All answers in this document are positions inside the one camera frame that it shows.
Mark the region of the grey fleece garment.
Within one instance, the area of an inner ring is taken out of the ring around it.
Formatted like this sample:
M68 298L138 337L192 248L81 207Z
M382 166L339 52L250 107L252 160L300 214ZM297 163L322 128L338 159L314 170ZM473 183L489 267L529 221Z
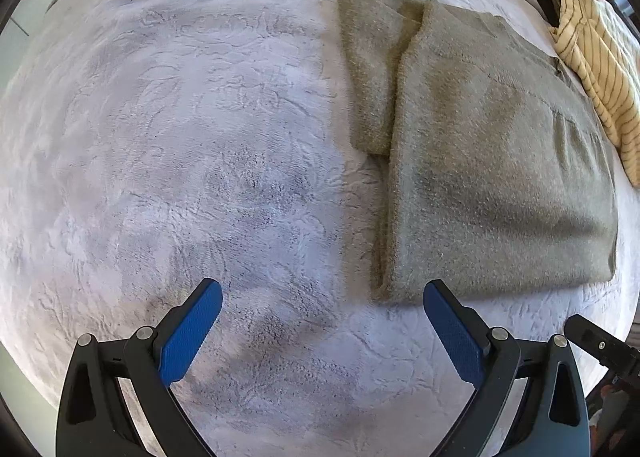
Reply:
M378 299L431 279L462 298L611 279L613 153L566 68L490 13L336 0L349 141L383 164Z

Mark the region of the lavender plush bed blanket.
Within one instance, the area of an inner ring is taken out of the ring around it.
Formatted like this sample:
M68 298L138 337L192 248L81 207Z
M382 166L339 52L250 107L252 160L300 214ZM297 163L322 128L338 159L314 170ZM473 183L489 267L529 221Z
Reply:
M442 0L552 48L526 0ZM1 340L51 406L77 338L205 277L176 396L221 456L425 456L471 393L375 303L382 168L349 144L335 0L56 0L1 100Z

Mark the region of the cream striped knit garment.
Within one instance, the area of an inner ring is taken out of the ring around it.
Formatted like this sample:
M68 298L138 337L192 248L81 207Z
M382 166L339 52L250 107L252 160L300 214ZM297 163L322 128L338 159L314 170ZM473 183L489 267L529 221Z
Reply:
M558 0L554 50L593 102L630 183L639 185L639 41L608 0Z

